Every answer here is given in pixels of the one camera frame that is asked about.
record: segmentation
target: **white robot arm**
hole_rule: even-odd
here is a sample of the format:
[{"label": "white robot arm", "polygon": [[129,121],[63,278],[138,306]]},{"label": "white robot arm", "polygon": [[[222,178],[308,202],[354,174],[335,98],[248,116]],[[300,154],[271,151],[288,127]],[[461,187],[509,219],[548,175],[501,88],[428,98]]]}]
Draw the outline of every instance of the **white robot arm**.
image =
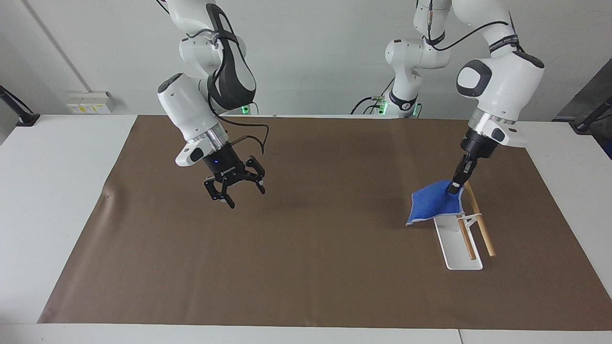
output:
[{"label": "white robot arm", "polygon": [[[218,121],[220,114],[248,105],[255,97],[256,83],[244,59],[244,42],[235,35],[215,1],[167,3],[172,21],[187,35],[179,45],[181,58],[206,77],[196,79],[179,73],[157,90],[162,107],[187,142],[176,163],[191,166],[204,160],[214,174],[204,182],[211,198],[234,208],[227,188],[237,182],[252,181],[265,193],[265,170],[252,156],[244,163],[240,160]],[[221,191],[216,189],[215,181],[222,183]]]},{"label": "white robot arm", "polygon": [[491,58],[469,61],[457,76],[457,91],[463,97],[478,100],[461,142],[467,154],[457,166],[449,188],[449,192],[457,193],[474,171],[477,159],[490,157],[499,144],[526,145],[513,125],[535,93],[544,63],[522,51],[502,0],[417,0],[414,27],[423,35],[422,40],[396,40],[386,51],[387,61],[396,73],[396,82],[387,96],[393,104],[389,105],[391,109],[409,111],[416,101],[421,80],[414,68],[435,69],[448,64],[448,48],[440,49],[438,45],[445,38],[444,25],[451,5],[460,21],[477,28],[475,31],[481,30],[491,53]]}]

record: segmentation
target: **wall socket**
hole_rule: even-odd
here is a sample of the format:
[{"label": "wall socket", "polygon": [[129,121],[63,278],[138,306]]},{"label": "wall socket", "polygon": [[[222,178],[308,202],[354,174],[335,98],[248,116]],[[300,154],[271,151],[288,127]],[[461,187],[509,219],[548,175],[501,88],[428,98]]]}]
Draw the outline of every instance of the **wall socket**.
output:
[{"label": "wall socket", "polygon": [[68,107],[74,114],[111,114],[114,102],[108,92],[69,93]]}]

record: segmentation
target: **white holder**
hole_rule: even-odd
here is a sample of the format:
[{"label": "white holder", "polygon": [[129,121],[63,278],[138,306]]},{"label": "white holder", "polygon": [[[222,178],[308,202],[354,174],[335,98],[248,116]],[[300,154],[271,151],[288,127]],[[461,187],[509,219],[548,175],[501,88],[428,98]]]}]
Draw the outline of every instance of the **white holder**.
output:
[{"label": "white holder", "polygon": [[[465,215],[458,218],[456,215],[441,215],[433,219],[436,224],[436,231],[438,232],[438,239],[440,240],[440,246],[442,247],[442,254],[444,255],[444,261],[446,267],[449,270],[482,270],[482,260],[478,253],[478,248],[474,243],[472,231],[470,227],[476,223],[476,216],[481,214]],[[476,259],[471,260],[469,257],[468,248],[461,228],[459,227],[458,220],[465,223],[467,229],[469,241],[474,249]]]}]

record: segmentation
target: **wooden dowel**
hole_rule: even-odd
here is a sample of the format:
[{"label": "wooden dowel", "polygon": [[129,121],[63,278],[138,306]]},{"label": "wooden dowel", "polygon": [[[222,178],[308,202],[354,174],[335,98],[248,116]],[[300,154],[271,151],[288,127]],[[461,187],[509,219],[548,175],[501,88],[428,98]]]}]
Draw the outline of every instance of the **wooden dowel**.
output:
[{"label": "wooden dowel", "polygon": [[474,253],[472,242],[470,242],[469,240],[468,229],[465,228],[465,222],[463,222],[463,219],[459,215],[457,215],[457,220],[459,221],[459,228],[461,228],[461,234],[463,235],[463,241],[465,241],[465,247],[468,249],[469,259],[476,260],[476,253]]},{"label": "wooden dowel", "polygon": [[[474,210],[474,213],[480,214],[480,207],[478,207],[478,203],[476,202],[476,196],[474,196],[474,191],[472,189],[472,186],[469,185],[469,182],[465,183],[465,189],[468,191],[469,200],[472,203],[472,209]],[[495,248],[493,247],[493,242],[491,241],[489,231],[487,231],[487,226],[485,226],[485,221],[482,218],[482,215],[477,215],[476,221],[478,221],[478,228],[480,228],[480,232],[482,233],[482,239],[485,241],[489,256],[494,257],[497,253],[495,252]]]}]

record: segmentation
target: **brown mat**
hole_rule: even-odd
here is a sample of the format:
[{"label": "brown mat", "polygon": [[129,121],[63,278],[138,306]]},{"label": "brown mat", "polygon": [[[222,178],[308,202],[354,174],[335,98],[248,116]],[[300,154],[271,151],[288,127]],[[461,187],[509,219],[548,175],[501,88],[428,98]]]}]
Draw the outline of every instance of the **brown mat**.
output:
[{"label": "brown mat", "polygon": [[[140,116],[39,322],[612,330],[524,149],[479,163],[498,256],[454,272],[432,221],[404,223],[413,191],[451,177],[464,121],[264,122],[267,194],[235,185],[231,210],[210,200],[204,163],[174,164],[184,142],[168,118]],[[247,142],[243,159],[258,151]]]}]

